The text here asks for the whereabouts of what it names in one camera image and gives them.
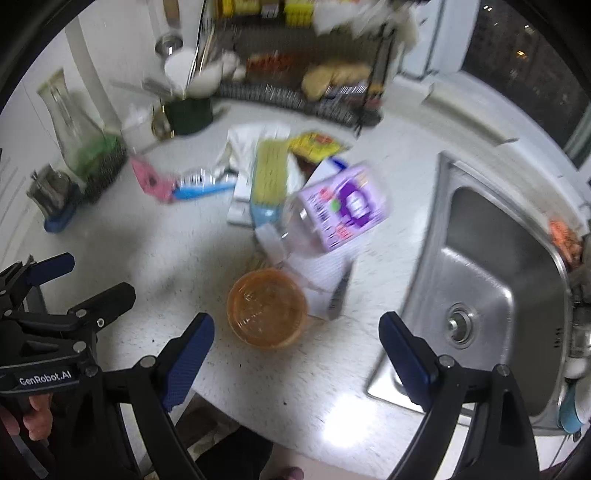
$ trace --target pink package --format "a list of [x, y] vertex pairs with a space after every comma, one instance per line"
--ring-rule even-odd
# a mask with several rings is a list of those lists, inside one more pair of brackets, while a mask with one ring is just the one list
[[142, 190], [161, 202], [173, 202], [176, 180], [158, 173], [152, 165], [138, 157], [131, 158], [131, 166]]

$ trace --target sink drain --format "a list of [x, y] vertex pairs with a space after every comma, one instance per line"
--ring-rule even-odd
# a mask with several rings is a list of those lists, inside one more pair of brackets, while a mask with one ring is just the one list
[[447, 340], [456, 348], [466, 348], [473, 339], [474, 312], [464, 304], [456, 303], [447, 314]]

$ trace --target yellow package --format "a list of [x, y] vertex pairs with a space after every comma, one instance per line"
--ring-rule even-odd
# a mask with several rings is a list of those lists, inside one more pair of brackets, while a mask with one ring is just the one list
[[222, 0], [222, 17], [234, 16], [234, 2], [232, 0]]
[[261, 13], [260, 0], [234, 0], [236, 15], [258, 15]]
[[310, 163], [320, 163], [348, 147], [319, 132], [306, 132], [290, 141], [290, 151]]
[[310, 27], [314, 15], [314, 2], [310, 0], [286, 0], [283, 12], [288, 27]]

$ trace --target window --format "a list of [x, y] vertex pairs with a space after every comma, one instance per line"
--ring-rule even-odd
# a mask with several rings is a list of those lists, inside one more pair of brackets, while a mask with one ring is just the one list
[[533, 25], [504, 0], [482, 0], [462, 70], [525, 111], [579, 168], [591, 152], [589, 98]]

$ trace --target finger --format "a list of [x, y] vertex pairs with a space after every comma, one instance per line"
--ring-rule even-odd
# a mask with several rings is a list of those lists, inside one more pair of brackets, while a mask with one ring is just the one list
[[47, 434], [49, 435], [51, 425], [53, 424], [53, 415], [49, 410], [36, 411], [25, 415], [22, 418], [22, 423], [29, 432], [47, 431]]
[[29, 397], [31, 407], [37, 411], [49, 410], [50, 394], [32, 395]]
[[29, 432], [29, 438], [34, 442], [38, 442], [39, 440], [46, 440], [49, 437], [50, 431], [48, 430], [33, 430]]
[[10, 435], [18, 435], [21, 431], [16, 418], [2, 405], [0, 405], [0, 421], [4, 424], [4, 428], [6, 428], [6, 431]]

